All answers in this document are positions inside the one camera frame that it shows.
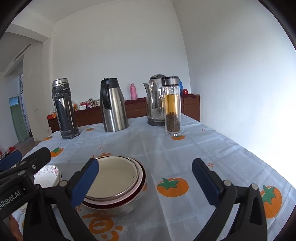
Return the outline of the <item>white plate pink flowers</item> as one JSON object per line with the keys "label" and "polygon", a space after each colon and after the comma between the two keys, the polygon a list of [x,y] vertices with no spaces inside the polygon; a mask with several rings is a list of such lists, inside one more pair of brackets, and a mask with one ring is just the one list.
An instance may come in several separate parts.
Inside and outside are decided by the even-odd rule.
{"label": "white plate pink flowers", "polygon": [[34,174],[34,184],[42,188],[57,186],[62,180],[62,175],[55,165],[45,165],[36,174]]}

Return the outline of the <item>white enamel bowl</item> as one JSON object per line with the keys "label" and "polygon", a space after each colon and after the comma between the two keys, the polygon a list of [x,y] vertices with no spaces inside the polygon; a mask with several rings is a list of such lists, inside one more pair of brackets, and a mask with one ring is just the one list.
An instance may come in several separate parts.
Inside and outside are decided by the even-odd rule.
{"label": "white enamel bowl", "polygon": [[105,156],[97,159],[97,174],[86,198],[114,200],[131,190],[139,178],[139,168],[134,161],[122,156]]}

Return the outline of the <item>stainless steel bowl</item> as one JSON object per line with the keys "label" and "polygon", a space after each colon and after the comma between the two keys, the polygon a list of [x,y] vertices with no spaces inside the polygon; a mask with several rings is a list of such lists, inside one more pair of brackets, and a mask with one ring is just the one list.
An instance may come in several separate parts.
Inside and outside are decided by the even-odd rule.
{"label": "stainless steel bowl", "polygon": [[89,211],[95,210],[100,216],[122,216],[134,211],[140,206],[141,198],[144,196],[147,189],[147,172],[144,165],[137,159],[127,158],[132,161],[137,168],[139,168],[139,177],[130,192],[124,196],[107,201],[106,204],[101,204],[99,201],[94,201],[88,198],[84,198],[82,205]]}

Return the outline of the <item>pink red plastic bowl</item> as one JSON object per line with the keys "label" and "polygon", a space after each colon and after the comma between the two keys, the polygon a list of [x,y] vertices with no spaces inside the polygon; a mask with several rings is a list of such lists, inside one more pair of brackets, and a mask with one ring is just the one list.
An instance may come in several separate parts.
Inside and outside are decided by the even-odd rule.
{"label": "pink red plastic bowl", "polygon": [[99,173],[82,205],[111,215],[133,211],[144,195],[147,184],[144,165],[125,156],[111,155],[96,160],[99,163]]}

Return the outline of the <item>green door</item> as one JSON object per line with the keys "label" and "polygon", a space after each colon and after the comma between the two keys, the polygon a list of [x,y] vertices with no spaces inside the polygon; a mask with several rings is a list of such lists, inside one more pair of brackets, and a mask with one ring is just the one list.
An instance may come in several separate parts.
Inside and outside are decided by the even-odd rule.
{"label": "green door", "polygon": [[28,138],[29,134],[26,128],[20,98],[18,96],[9,98],[9,104],[16,136],[18,138],[18,142],[21,143]]}

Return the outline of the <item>dark red wooden sideboard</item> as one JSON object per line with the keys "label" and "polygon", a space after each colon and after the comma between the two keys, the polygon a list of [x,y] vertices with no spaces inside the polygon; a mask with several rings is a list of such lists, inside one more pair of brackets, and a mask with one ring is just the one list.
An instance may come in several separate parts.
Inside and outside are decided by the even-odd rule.
{"label": "dark red wooden sideboard", "polygon": [[[200,95],[187,94],[181,96],[182,113],[200,121]],[[125,110],[128,118],[138,118],[147,115],[146,98],[138,98],[137,100],[126,100]],[[78,110],[74,112],[76,123],[78,126],[88,126],[102,123],[102,114],[100,107],[89,108],[86,110]],[[54,133],[60,130],[57,117],[55,115],[47,116],[49,127]]]}

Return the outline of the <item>dark grey thermos flask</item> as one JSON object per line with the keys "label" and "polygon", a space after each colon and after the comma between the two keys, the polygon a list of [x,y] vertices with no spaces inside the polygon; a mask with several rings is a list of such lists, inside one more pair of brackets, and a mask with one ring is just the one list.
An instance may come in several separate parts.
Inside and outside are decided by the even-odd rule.
{"label": "dark grey thermos flask", "polygon": [[52,99],[56,110],[61,137],[66,140],[80,135],[74,115],[71,91],[67,78],[60,78],[53,81]]}

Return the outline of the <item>persimmon print tablecloth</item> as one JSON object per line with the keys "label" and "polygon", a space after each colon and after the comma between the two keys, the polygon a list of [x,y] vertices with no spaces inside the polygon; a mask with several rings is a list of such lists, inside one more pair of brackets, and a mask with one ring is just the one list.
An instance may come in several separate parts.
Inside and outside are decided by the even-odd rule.
{"label": "persimmon print tablecloth", "polygon": [[268,239],[284,227],[295,207],[295,188],[247,149],[215,130],[182,117],[183,138],[174,140],[144,117],[129,120],[125,130],[108,133],[102,124],[83,126],[70,140],[53,133],[39,147],[57,152],[51,164],[69,179],[91,157],[108,154],[137,159],[147,170],[139,206],[121,217],[100,217],[82,206],[77,211],[97,240],[193,240],[214,211],[192,173],[201,158],[210,170],[236,186],[255,183],[266,206],[280,203],[267,220]]}

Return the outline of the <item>pink thermos bottle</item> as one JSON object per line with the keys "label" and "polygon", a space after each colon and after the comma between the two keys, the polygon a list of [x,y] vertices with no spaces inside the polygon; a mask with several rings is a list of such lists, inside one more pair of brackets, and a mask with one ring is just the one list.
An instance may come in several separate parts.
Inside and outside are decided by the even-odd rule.
{"label": "pink thermos bottle", "polygon": [[130,85],[129,89],[130,89],[131,100],[136,100],[137,99],[137,90],[136,90],[135,85],[132,83]]}

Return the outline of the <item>stainless electric kettle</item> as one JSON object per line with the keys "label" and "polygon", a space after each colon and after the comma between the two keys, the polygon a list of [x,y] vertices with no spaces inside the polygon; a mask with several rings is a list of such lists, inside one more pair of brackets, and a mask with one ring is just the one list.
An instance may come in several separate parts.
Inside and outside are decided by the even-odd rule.
{"label": "stainless electric kettle", "polygon": [[153,75],[144,83],[147,100],[147,123],[151,126],[165,126],[162,78],[165,75]]}

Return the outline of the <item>glass tea bottle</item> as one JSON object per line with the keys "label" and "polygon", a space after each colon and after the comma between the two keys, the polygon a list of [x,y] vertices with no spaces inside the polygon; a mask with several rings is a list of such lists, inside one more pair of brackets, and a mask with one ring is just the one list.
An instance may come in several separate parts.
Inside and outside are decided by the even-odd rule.
{"label": "glass tea bottle", "polygon": [[162,77],[162,94],[164,99],[165,131],[168,136],[181,134],[181,91],[177,76]]}

